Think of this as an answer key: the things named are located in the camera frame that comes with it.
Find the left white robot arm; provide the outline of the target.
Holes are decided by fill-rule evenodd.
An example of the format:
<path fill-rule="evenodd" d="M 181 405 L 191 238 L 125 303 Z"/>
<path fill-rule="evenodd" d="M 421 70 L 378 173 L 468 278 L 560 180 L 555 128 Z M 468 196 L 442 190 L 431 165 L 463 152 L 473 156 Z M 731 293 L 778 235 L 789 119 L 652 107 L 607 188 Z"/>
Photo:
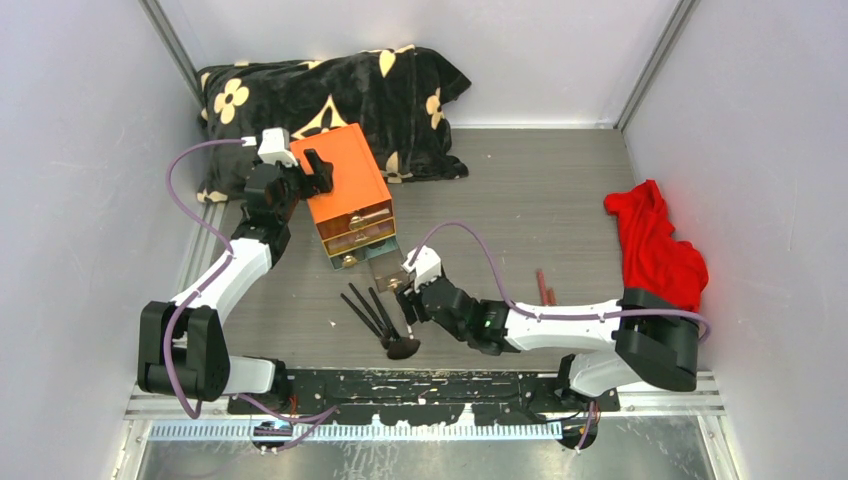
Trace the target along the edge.
<path fill-rule="evenodd" d="M 292 397 L 280 360 L 229 353 L 223 325 L 249 288 L 280 260 L 297 203 L 333 189 L 333 165 L 313 148 L 286 166 L 259 161 L 248 177 L 242 218 L 219 259 L 168 302 L 140 315 L 137 383 L 148 393 L 203 402 L 252 394 L 269 413 Z"/>

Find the orange drawer organizer box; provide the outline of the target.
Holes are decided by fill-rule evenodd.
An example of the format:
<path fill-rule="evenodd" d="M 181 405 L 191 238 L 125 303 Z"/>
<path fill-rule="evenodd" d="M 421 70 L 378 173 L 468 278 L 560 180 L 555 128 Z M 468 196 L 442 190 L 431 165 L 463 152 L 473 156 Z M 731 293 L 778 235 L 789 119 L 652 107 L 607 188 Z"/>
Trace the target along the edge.
<path fill-rule="evenodd" d="M 369 259 L 384 247 L 397 246 L 393 199 L 359 125 L 295 140 L 291 149 L 309 174 L 306 149 L 315 149 L 334 166 L 333 191 L 307 200 L 329 261 L 351 250 L 361 250 Z"/>

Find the black fan makeup brush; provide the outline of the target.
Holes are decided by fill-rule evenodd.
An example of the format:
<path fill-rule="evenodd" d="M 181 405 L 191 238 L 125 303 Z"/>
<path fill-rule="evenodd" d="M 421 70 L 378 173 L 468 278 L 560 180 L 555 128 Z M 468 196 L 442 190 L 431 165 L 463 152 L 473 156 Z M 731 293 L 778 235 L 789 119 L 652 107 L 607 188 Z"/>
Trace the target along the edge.
<path fill-rule="evenodd" d="M 377 292 L 372 287 L 368 288 L 368 292 L 380 315 L 382 326 L 388 331 L 387 358 L 390 360 L 405 360 L 415 355 L 421 342 L 411 337 L 402 337 L 395 328 Z"/>

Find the black thin makeup brush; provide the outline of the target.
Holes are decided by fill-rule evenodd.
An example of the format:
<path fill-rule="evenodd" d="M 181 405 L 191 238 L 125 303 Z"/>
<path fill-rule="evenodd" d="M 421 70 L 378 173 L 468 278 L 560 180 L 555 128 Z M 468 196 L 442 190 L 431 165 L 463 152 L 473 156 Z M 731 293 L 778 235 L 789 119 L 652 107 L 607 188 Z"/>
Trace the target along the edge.
<path fill-rule="evenodd" d="M 378 338 L 381 346 L 387 350 L 390 345 L 388 336 L 345 294 L 341 293 L 340 298 L 347 304 L 361 322 Z"/>

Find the black round makeup brush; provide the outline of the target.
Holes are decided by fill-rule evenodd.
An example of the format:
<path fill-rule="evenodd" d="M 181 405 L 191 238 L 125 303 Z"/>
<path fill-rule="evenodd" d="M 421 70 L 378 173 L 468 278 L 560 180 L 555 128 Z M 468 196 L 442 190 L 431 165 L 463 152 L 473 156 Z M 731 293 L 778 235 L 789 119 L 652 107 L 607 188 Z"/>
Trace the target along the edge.
<path fill-rule="evenodd" d="M 358 299 L 358 301 L 359 301 L 359 302 L 360 302 L 360 304 L 362 305 L 362 308 L 363 308 L 363 309 L 364 309 L 364 311 L 366 312 L 367 318 L 369 319 L 370 323 L 371 323 L 371 324 L 373 324 L 373 325 L 376 327 L 376 329 L 379 331 L 379 333 L 381 334 L 381 336 L 382 336 L 382 337 L 383 337 L 383 338 L 384 338 L 387 342 L 391 343 L 391 342 L 392 342 L 392 337 L 391 337 L 391 334 L 390 334 L 390 332 L 389 332 L 389 329 L 383 326 L 383 323 L 382 323 L 382 321 L 378 318 L 378 315 L 377 315 L 376 311 L 374 310 L 374 308 L 373 308 L 373 307 L 370 305 L 370 303 L 369 303 L 369 302 L 368 302 L 368 301 L 364 298 L 364 296 L 363 296 L 363 295 L 359 292 L 359 290 L 358 290 L 358 289 L 354 286 L 354 284 L 353 284 L 353 283 L 349 283 L 349 284 L 348 284 L 348 287 L 350 288 L 350 290 L 352 291 L 352 293 L 355 295 L 355 297 Z"/>

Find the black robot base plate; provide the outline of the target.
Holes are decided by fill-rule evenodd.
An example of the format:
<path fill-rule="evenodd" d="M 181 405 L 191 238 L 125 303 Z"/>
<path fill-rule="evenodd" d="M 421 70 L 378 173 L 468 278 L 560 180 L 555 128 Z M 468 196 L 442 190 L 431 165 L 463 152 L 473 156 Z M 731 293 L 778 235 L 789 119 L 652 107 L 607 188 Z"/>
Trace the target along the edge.
<path fill-rule="evenodd" d="M 331 420 L 340 425 L 447 426 L 463 413 L 475 426 L 533 425 L 588 409 L 587 400 L 566 393 L 558 374 L 531 371 L 297 369 L 285 396 L 258 399 L 284 415 L 336 407 Z"/>

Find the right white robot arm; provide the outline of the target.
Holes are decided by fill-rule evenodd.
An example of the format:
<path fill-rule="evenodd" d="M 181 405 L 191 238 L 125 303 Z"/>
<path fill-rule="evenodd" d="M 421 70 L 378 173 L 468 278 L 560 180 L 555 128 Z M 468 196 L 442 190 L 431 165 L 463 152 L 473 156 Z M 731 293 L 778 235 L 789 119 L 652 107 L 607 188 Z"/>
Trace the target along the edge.
<path fill-rule="evenodd" d="M 439 277 L 400 287 L 396 299 L 408 323 L 433 321 L 483 354 L 564 350 L 564 377 L 554 386 L 555 396 L 571 411 L 638 381 L 666 391 L 694 391 L 699 340 L 708 332 L 700 315 L 635 288 L 590 305 L 510 306 L 475 299 Z"/>

